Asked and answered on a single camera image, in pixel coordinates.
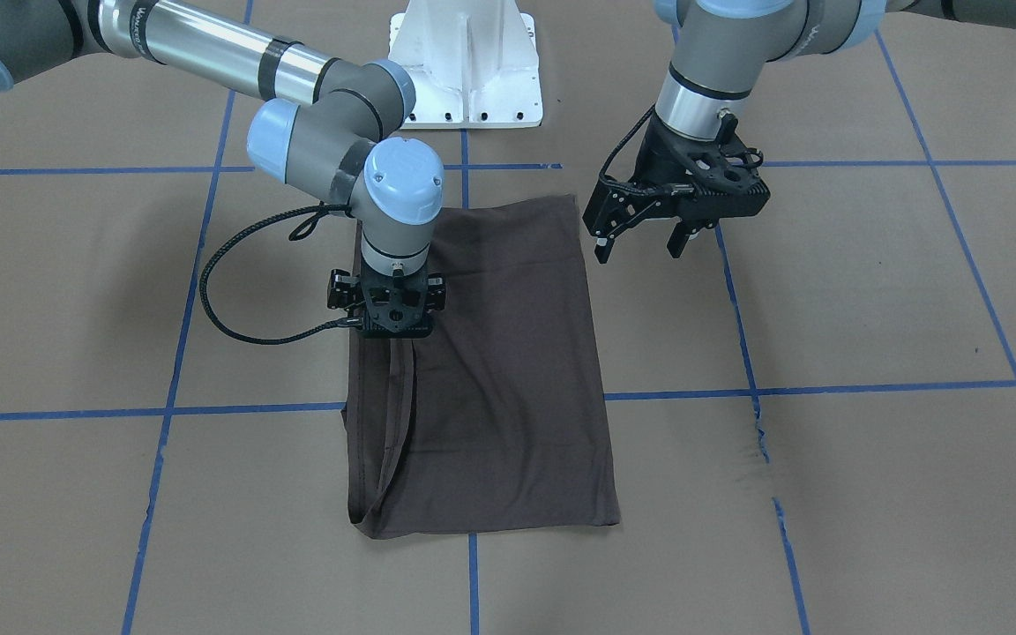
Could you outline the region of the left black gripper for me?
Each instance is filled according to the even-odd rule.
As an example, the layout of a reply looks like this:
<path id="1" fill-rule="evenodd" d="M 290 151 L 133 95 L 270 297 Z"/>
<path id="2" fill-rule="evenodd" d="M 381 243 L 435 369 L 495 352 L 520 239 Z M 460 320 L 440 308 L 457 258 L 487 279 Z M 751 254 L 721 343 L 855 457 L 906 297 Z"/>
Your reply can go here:
<path id="1" fill-rule="evenodd" d="M 671 258 L 702 229 L 725 218 L 751 217 L 770 200 L 771 191 L 759 177 L 765 157 L 747 147 L 736 133 L 738 121 L 721 119 L 710 140 L 674 133 L 660 119 L 641 119 L 604 161 L 582 221 L 595 236 L 598 264 L 609 261 L 618 235 L 644 220 L 673 220 L 666 240 Z M 645 126 L 632 176 L 609 176 L 610 162 Z"/>

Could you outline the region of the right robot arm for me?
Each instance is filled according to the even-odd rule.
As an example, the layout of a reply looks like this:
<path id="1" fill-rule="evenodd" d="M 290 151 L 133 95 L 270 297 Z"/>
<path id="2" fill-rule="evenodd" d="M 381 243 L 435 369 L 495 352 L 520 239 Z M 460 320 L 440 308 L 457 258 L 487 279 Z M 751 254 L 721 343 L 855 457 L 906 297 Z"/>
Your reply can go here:
<path id="1" fill-rule="evenodd" d="M 359 269 L 335 274 L 331 305 L 386 331 L 444 308 L 428 265 L 444 166 L 398 133 L 415 107 L 398 64 L 356 64 L 182 1 L 0 1 L 0 93 L 100 53 L 259 100 L 255 168 L 358 223 Z"/>

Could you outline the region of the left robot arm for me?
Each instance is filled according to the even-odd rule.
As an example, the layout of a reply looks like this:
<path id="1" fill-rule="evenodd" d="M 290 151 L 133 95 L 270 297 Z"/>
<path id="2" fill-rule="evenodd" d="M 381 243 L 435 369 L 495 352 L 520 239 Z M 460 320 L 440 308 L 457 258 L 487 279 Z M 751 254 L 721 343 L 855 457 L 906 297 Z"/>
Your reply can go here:
<path id="1" fill-rule="evenodd" d="M 677 41 L 660 96 L 633 126 L 644 133 L 630 177 L 602 168 L 584 221 L 595 257 L 646 220 L 674 220 L 673 258 L 702 230 L 761 212 L 765 157 L 736 128 L 766 64 L 849 49 L 888 12 L 1016 31 L 1016 1 L 657 1 Z"/>

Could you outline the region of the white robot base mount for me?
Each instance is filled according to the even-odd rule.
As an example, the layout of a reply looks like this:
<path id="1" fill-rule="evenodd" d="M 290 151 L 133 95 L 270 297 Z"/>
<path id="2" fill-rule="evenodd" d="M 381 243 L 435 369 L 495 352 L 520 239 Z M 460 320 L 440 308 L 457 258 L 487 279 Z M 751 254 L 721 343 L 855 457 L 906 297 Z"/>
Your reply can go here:
<path id="1" fill-rule="evenodd" d="M 515 1 L 411 1 L 390 19 L 388 56 L 415 82 L 404 130 L 543 121 L 535 21 Z"/>

